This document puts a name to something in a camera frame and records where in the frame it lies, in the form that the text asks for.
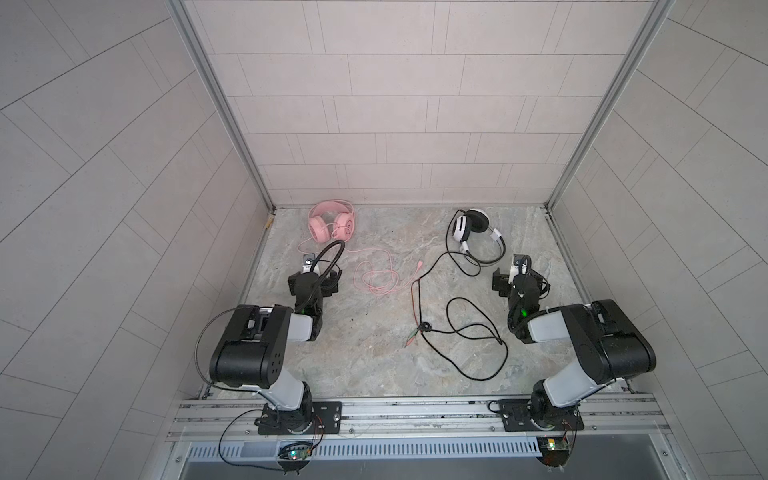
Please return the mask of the pink headphones with cable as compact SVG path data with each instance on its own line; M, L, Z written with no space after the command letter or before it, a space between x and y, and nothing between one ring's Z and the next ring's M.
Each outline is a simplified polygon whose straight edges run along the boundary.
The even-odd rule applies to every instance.
M297 251L309 254L309 251L304 250L302 246L310 241L316 245L326 245L332 240L351 240L355 233L356 217L355 207L347 200L332 199L315 204L308 213L307 227L310 237L299 243ZM386 256L385 268L376 268L372 260L363 260L357 265L353 274L353 285L358 290L368 291L375 296L387 296L409 287L424 266L424 262L419 260L413 274L404 279L394 268L392 253L385 248L369 247L348 250L348 252L382 253Z

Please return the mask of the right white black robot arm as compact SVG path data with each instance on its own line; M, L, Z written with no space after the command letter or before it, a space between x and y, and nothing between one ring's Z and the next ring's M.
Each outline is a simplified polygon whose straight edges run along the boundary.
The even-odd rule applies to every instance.
M582 400L611 383L649 373L656 367L650 343L611 300L542 309L543 278L520 270L495 270L492 289L508 300L507 325L525 344L571 342L576 358L558 373L535 383L528 400L503 399L494 412L513 431L580 431Z

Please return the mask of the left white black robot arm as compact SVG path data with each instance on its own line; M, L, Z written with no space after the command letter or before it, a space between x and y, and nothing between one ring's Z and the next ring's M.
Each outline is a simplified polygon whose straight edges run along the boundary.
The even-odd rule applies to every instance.
M215 347L209 381L224 390L252 391L266 400L261 434L302 434L314 423L309 385L283 368L290 342L311 342L323 325L323 300L338 291L341 274L298 272L288 278L294 308L240 305Z

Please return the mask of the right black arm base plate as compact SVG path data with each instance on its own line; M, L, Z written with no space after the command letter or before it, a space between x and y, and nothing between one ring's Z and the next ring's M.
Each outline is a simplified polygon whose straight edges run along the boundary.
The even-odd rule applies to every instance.
M584 429L577 406L555 407L547 399L539 403L525 399L504 399L498 402L498 410L506 432Z

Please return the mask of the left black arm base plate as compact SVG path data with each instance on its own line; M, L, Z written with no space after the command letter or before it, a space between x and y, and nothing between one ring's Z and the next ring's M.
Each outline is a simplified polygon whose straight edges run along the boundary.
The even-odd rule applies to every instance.
M342 403L338 401L311 401L296 410L275 410L265 405L254 421L259 435L309 435L322 430L338 434L342 416Z

